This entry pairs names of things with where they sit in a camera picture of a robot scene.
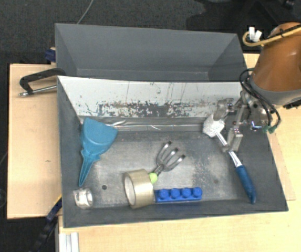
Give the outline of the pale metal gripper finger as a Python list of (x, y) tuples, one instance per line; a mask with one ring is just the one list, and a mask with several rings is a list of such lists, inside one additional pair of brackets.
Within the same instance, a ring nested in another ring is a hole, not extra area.
[(239, 150), (241, 140), (243, 138), (243, 134), (240, 131), (239, 127), (230, 127), (226, 131), (227, 136), (227, 144), (222, 147), (223, 152), (234, 151), (237, 152)]
[(217, 102), (217, 119), (224, 119), (229, 113), (233, 112), (235, 112), (235, 104), (233, 98), (225, 98)]

